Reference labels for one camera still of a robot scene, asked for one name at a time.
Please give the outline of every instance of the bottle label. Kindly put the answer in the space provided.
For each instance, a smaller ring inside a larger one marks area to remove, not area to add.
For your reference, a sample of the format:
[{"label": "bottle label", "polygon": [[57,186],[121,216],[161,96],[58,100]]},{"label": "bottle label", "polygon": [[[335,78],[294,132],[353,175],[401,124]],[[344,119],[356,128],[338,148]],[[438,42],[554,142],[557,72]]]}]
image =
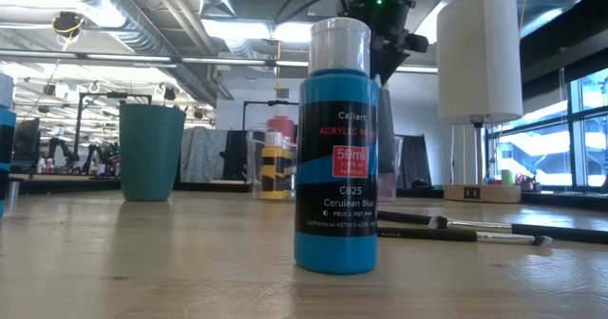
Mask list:
[{"label": "bottle label", "polygon": [[300,106],[298,232],[376,235],[376,90],[350,92],[361,93],[358,102],[332,100]]}]

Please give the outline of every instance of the paintbrush handle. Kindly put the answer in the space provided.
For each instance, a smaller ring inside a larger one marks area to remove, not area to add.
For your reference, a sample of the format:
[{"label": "paintbrush handle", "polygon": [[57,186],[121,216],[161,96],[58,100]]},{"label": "paintbrush handle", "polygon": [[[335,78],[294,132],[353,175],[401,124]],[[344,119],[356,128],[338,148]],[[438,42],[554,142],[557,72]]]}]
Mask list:
[{"label": "paintbrush handle", "polygon": [[608,232],[586,229],[556,228],[540,225],[511,224],[511,232],[518,235],[547,235],[553,239],[574,242],[608,244]]},{"label": "paintbrush handle", "polygon": [[377,228],[378,236],[410,239],[433,239],[456,242],[477,242],[477,233],[469,230],[433,230],[411,228]]},{"label": "paintbrush handle", "polygon": [[378,220],[386,220],[396,223],[411,223],[428,225],[430,216],[400,214],[389,211],[378,211]]}]

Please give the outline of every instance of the teal plastic cup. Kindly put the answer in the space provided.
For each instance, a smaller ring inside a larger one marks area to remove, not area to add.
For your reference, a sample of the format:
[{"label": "teal plastic cup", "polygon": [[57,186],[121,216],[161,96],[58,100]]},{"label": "teal plastic cup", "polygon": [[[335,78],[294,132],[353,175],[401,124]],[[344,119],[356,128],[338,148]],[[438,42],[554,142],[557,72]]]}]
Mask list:
[{"label": "teal plastic cup", "polygon": [[166,201],[178,169],[186,114],[150,104],[123,104],[120,112],[124,198]]}]

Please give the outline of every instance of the desk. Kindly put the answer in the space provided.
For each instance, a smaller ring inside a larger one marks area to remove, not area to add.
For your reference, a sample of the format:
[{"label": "desk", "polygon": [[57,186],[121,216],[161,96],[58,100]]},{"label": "desk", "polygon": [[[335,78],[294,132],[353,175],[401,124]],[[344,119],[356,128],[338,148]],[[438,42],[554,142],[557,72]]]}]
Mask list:
[{"label": "desk", "polygon": [[[0,318],[606,318],[608,247],[380,238],[375,271],[294,266],[292,202],[176,192],[21,197],[0,226]],[[605,213],[401,198],[383,210],[608,230]]]}]

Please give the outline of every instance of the red label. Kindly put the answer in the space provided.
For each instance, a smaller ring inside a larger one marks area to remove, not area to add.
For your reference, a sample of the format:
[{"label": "red label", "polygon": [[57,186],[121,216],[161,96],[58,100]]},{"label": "red label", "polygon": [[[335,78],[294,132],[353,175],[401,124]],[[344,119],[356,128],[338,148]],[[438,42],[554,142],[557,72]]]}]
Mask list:
[{"label": "red label", "polygon": [[368,148],[334,146],[333,176],[335,178],[367,178]]}]

